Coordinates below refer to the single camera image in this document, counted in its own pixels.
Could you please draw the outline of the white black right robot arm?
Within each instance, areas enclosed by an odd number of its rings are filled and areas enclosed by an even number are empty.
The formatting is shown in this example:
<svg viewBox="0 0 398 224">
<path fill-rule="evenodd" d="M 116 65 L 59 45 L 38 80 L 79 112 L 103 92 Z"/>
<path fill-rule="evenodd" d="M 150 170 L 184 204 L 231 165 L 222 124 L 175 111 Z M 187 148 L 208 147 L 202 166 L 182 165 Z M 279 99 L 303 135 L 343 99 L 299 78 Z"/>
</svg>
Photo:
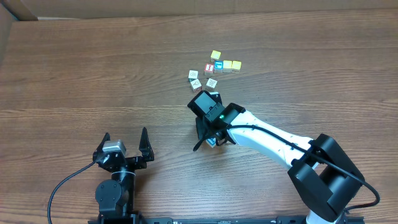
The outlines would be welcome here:
<svg viewBox="0 0 398 224">
<path fill-rule="evenodd" d="M 309 208 L 307 223 L 341 223 L 343 212 L 364 177 L 330 136 L 316 139 L 290 134 L 255 117 L 242 106 L 223 106 L 218 93 L 199 92 L 187 105 L 196 114 L 200 142 L 215 139 L 250 147 L 287 169 Z"/>
</svg>

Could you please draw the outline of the blue letter P block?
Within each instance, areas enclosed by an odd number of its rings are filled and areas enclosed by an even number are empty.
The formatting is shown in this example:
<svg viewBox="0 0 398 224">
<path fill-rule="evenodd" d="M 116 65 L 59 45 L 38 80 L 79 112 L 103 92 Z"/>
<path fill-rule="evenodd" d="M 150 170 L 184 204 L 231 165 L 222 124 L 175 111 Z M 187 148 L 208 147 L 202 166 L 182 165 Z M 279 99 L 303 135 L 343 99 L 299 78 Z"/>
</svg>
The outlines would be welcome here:
<svg viewBox="0 0 398 224">
<path fill-rule="evenodd" d="M 216 146 L 216 142 L 217 142 L 216 138 L 209 138 L 206 140 L 206 143 L 212 148 Z"/>
</svg>

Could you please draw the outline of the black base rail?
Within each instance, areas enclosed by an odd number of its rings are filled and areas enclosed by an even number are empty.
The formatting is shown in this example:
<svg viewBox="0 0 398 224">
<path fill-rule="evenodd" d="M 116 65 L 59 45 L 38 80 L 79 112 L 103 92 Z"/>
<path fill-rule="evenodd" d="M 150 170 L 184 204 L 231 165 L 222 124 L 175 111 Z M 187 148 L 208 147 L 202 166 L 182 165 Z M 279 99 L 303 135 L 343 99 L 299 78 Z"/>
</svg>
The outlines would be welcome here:
<svg viewBox="0 0 398 224">
<path fill-rule="evenodd" d="M 313 215 L 308 216 L 280 216 L 276 218 L 202 218 L 202 219 L 173 219 L 169 217 L 162 218 L 144 218 L 132 215 L 130 218 L 106 220 L 98 217 L 95 220 L 87 221 L 88 224 L 100 223 L 139 223 L 139 224 L 306 224 L 306 223 L 328 223 L 320 217 Z"/>
</svg>

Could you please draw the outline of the yellow block row end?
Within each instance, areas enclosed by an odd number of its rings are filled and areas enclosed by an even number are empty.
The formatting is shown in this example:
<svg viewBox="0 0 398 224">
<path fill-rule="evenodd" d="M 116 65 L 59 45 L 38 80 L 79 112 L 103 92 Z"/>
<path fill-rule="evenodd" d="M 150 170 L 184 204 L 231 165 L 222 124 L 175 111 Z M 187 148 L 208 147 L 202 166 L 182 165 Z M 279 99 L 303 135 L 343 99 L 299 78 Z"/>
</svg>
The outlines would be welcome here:
<svg viewBox="0 0 398 224">
<path fill-rule="evenodd" d="M 231 66 L 232 73 L 240 73 L 242 62 L 234 60 Z"/>
</svg>

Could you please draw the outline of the white letter W block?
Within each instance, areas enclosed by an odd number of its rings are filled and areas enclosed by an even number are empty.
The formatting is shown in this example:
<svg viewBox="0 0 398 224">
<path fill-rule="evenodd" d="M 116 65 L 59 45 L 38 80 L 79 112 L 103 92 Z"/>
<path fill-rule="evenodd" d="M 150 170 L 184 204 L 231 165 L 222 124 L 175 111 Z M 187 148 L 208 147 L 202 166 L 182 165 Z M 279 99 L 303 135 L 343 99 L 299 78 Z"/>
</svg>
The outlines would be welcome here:
<svg viewBox="0 0 398 224">
<path fill-rule="evenodd" d="M 217 86 L 217 83 L 218 83 L 217 80 L 209 78 L 207 83 L 206 83 L 206 85 L 205 85 L 206 90 L 214 91 L 216 86 Z"/>
</svg>

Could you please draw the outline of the white block red side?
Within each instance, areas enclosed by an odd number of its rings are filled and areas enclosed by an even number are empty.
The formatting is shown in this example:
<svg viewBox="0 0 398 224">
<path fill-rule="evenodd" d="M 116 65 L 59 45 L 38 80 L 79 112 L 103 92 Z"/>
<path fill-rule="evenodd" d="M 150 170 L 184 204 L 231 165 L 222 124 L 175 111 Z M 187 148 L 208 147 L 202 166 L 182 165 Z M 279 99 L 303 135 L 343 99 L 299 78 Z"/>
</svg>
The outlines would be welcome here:
<svg viewBox="0 0 398 224">
<path fill-rule="evenodd" d="M 190 84 L 194 93 L 202 91 L 202 85 L 199 79 L 192 80 Z"/>
</svg>

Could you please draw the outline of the yellow block far top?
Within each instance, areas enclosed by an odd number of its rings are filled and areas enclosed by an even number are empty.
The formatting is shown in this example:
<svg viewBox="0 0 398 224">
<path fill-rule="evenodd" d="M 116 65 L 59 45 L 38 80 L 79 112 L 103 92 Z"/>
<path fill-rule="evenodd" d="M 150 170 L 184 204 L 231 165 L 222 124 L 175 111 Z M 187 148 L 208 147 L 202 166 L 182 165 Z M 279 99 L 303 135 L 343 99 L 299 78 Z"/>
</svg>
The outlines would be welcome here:
<svg viewBox="0 0 398 224">
<path fill-rule="evenodd" d="M 214 63 L 215 61 L 218 61 L 220 57 L 221 57 L 221 52 L 213 50 L 211 53 L 210 61 Z"/>
</svg>

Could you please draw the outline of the red letter I block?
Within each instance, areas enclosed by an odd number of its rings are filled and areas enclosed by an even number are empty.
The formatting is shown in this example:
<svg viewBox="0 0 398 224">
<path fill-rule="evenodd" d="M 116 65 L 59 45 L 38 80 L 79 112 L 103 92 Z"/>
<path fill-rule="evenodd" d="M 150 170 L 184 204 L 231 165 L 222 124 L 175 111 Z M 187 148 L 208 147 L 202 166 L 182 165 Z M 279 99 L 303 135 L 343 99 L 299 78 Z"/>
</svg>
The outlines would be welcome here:
<svg viewBox="0 0 398 224">
<path fill-rule="evenodd" d="M 214 65 L 212 63 L 207 63 L 205 65 L 204 74 L 210 76 L 214 73 Z"/>
</svg>

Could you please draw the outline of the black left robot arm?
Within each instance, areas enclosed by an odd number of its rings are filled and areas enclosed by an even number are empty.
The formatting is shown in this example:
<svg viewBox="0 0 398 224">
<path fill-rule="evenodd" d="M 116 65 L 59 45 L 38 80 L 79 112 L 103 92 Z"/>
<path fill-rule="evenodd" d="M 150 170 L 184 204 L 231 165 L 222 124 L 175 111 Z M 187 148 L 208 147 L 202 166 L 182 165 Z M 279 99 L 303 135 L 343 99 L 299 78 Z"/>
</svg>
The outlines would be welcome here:
<svg viewBox="0 0 398 224">
<path fill-rule="evenodd" d="M 98 223 L 142 223 L 140 212 L 134 210 L 136 170 L 145 169 L 154 160 L 147 129 L 142 129 L 139 142 L 140 156 L 126 157 L 122 140 L 112 141 L 109 133 L 93 153 L 93 161 L 111 173 L 96 188 L 95 199 L 99 206 Z"/>
</svg>

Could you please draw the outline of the yellow block middle row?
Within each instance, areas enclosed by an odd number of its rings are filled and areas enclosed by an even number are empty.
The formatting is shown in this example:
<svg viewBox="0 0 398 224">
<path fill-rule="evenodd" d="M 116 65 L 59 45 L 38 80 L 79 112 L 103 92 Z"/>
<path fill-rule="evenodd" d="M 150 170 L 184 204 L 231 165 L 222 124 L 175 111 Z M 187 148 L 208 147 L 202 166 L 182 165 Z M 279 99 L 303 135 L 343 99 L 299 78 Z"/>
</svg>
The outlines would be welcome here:
<svg viewBox="0 0 398 224">
<path fill-rule="evenodd" d="M 233 62 L 231 60 L 224 60 L 223 61 L 223 73 L 231 73 L 232 64 L 233 64 Z"/>
</svg>

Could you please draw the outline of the white block green side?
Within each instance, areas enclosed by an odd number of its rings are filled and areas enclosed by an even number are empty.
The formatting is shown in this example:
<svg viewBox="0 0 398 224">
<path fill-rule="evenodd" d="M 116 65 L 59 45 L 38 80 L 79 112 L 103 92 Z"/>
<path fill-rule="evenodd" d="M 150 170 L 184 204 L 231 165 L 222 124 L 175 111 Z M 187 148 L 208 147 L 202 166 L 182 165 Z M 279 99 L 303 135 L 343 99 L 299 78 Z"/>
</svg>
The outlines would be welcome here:
<svg viewBox="0 0 398 224">
<path fill-rule="evenodd" d="M 192 82 L 196 79 L 198 79 L 198 71 L 190 70 L 188 73 L 188 81 Z"/>
</svg>

